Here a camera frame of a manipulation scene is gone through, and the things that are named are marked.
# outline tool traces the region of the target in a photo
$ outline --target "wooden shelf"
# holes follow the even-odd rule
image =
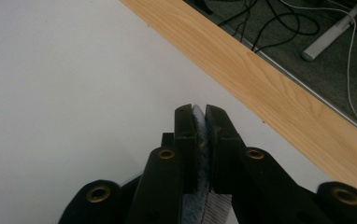
[[[357,128],[181,0],[121,0],[315,165],[357,188]]]

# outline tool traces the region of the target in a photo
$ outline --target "brass grommet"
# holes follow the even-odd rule
[[[334,188],[331,190],[331,193],[342,203],[357,205],[357,195],[347,189]]]
[[[255,160],[261,160],[264,158],[264,153],[255,149],[247,150],[246,155]]]
[[[111,189],[107,185],[93,187],[86,194],[86,200],[90,203],[100,203],[111,195]]]
[[[169,160],[175,157],[175,152],[170,149],[164,149],[158,152],[158,157],[164,160]]]

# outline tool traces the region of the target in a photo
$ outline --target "gray carpet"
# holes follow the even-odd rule
[[[269,2],[278,14],[289,12],[289,10],[278,0],[269,0]],[[299,7],[337,7],[328,1],[286,0],[286,2]],[[205,14],[205,16],[215,23],[224,21],[246,8],[244,0],[206,0],[206,3],[213,11],[213,14]],[[309,87],[311,91],[314,91],[314,93],[320,96],[326,104],[335,108],[342,116],[357,124],[357,118],[350,108],[347,91],[347,64],[352,29],[349,28],[345,34],[339,37],[337,41],[315,61],[305,62],[300,56],[304,49],[339,19],[344,17],[344,14],[322,10],[294,9],[294,11],[308,15],[315,20],[320,26],[320,31],[316,35],[297,35],[289,43],[262,49],[261,54],[265,54],[272,59],[272,61],[278,64],[278,67],[280,66],[289,74],[293,75],[299,82]],[[246,29],[243,32],[243,35],[243,26],[239,26],[235,38],[240,40],[243,37],[243,43],[248,47],[252,46],[261,28],[273,17],[274,15],[268,7],[266,0],[257,1],[254,7],[250,10],[250,17],[246,23]],[[222,26],[222,28],[233,35],[238,24],[243,22],[245,18],[246,14],[229,21],[226,25]],[[294,16],[285,16],[281,19],[293,29],[297,27]],[[300,17],[301,32],[311,33],[315,30],[316,26],[314,23],[310,22],[308,19]],[[283,27],[278,21],[272,21],[263,31],[256,47],[260,48],[266,45],[275,44],[288,39],[292,35],[293,32]],[[357,112],[357,34],[354,38],[351,54],[350,93],[353,106]]]

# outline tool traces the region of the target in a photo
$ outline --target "small hole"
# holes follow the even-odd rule
[[[260,160],[264,157],[264,153],[262,153],[259,150],[254,150],[254,149],[248,150],[246,152],[246,154],[248,155],[248,157],[255,159],[255,160]]]
[[[104,195],[106,195],[106,190],[105,189],[97,189],[94,192],[92,192],[92,198],[93,199],[102,198]]]
[[[332,193],[342,203],[357,205],[357,195],[346,189],[333,189]]]
[[[99,185],[88,191],[86,199],[90,203],[100,203],[111,194],[111,189],[106,185]]]
[[[175,153],[172,150],[166,149],[166,150],[160,151],[158,153],[158,156],[161,159],[168,160],[168,159],[175,157]]]
[[[310,223],[315,223],[315,220],[312,218],[312,216],[306,212],[297,212],[297,218],[303,222],[303,223],[306,223],[306,224],[310,224]]]

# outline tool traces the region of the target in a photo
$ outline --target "gray fabric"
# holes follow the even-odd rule
[[[195,194],[183,196],[182,223],[225,223],[231,209],[231,196],[208,192],[210,151],[205,115],[199,105],[193,106],[193,117],[198,125],[198,189]]]

